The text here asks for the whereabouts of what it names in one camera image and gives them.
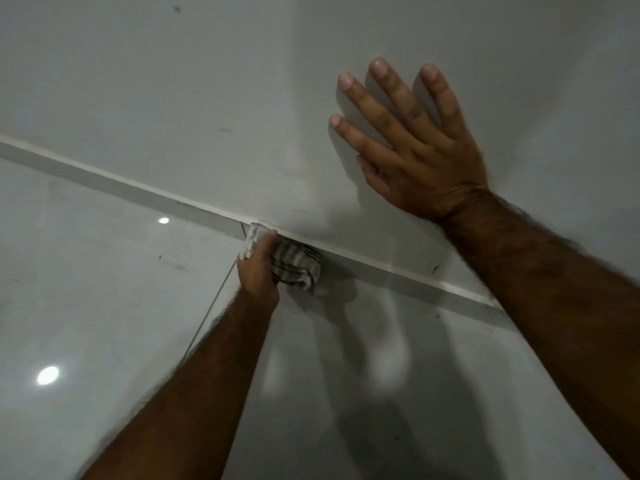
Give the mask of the person's left hand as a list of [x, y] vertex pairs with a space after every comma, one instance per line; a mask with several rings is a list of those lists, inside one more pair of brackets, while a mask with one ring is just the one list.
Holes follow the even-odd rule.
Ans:
[[272, 316], [279, 302], [279, 292], [270, 262], [254, 262], [251, 255], [237, 263], [239, 295], [249, 306], [264, 316]]

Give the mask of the person's right hand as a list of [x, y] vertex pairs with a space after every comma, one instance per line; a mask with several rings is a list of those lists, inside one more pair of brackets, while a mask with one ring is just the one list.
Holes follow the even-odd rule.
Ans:
[[393, 147], [366, 135], [345, 117], [331, 115], [334, 132], [388, 176], [392, 195], [382, 198], [413, 216], [440, 223], [476, 197], [491, 194], [483, 156], [469, 130], [462, 141], [444, 135], [384, 58], [370, 62], [369, 74], [394, 106], [397, 115], [392, 114], [422, 144]]

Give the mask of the white striped cleaning cloth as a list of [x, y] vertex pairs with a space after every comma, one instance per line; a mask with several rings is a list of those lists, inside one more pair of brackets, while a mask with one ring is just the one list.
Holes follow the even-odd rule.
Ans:
[[[239, 259], [250, 258], [271, 229], [259, 223], [244, 226], [245, 240]], [[314, 248], [283, 236], [271, 252], [271, 273], [277, 282], [304, 291], [315, 288], [321, 275], [321, 256]]]

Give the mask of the person's left forearm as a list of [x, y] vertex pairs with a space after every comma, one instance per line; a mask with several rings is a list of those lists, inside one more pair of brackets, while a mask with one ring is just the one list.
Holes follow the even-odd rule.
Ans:
[[278, 300], [240, 288], [81, 480], [220, 480]]

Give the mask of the person's right forearm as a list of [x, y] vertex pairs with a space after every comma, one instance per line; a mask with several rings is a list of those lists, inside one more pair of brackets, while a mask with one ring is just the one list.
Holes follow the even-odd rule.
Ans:
[[640, 480], [640, 285], [489, 191], [436, 223], [583, 424]]

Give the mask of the white baseboard strip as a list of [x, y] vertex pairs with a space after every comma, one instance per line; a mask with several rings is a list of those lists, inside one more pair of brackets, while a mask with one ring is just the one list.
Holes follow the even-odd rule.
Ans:
[[[251, 221], [251, 217], [225, 213], [196, 201], [189, 201], [178, 195], [73, 161], [3, 134], [0, 134], [0, 158], [148, 209], [164, 212], [236, 239], [244, 238], [244, 231]], [[507, 319], [506, 313], [494, 298], [472, 293], [436, 280], [434, 277], [402, 271], [389, 264], [380, 264], [347, 251], [304, 240], [292, 233], [281, 231], [281, 234], [318, 250], [323, 258], [323, 269], [331, 267], [340, 269], [357, 280], [386, 287], [485, 322], [498, 323]]]

